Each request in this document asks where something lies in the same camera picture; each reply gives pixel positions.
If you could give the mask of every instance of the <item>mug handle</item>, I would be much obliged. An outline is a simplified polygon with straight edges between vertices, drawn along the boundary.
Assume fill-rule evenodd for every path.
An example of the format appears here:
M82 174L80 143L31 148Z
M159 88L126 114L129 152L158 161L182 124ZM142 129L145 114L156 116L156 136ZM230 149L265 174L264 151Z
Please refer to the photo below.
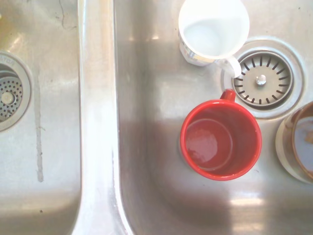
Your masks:
M221 99L227 99L233 102L235 102L235 98L236 98L236 93L232 89L226 89L221 96Z
M241 66L234 56L216 61L217 65L225 70L232 78L239 77L241 74Z

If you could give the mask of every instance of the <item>water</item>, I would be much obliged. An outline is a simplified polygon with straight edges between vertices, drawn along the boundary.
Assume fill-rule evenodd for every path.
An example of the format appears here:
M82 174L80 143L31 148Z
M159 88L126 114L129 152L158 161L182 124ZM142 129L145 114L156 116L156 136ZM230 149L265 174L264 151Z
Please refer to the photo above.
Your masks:
M306 117L297 123L294 145L298 157L308 171L313 171L313 117Z
M233 141L223 124L213 119L200 119L187 128L186 147L198 166L216 170L230 160Z
M239 19L209 19L189 25L184 30L186 41L196 51L207 56L228 53L239 42Z

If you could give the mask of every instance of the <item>stainless steel sink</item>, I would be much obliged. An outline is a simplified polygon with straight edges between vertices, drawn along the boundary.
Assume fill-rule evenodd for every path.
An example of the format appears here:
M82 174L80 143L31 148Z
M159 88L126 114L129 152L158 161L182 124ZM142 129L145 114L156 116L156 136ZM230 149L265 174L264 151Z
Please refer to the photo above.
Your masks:
M67 234L81 191L77 2L2 0L0 14L0 54L31 84L24 115L0 132L0 234Z
M182 160L179 131L232 81L181 56L183 0L78 0L78 18L74 0L2 1L0 49L32 89L0 132L0 234L311 234L313 187L280 165L275 134L313 100L313 3L243 2L251 29L236 56L279 54L294 83L270 109L237 98L258 119L262 154L244 177L215 182Z

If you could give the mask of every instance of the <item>white mug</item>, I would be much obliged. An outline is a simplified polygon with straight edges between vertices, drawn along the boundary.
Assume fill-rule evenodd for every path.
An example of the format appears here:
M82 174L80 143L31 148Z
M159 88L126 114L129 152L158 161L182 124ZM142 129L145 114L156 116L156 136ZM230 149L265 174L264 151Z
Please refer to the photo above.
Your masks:
M188 63L217 63L232 77L241 74L233 56L246 42L249 15L240 0L186 0L179 13L179 48Z

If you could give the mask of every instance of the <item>white mug handle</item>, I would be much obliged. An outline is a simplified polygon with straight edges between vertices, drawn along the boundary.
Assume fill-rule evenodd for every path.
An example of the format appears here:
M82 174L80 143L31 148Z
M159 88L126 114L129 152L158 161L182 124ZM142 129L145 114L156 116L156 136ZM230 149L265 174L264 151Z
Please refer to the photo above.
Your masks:
M241 66L234 56L217 60L215 63L225 70L232 78L239 77L241 74Z

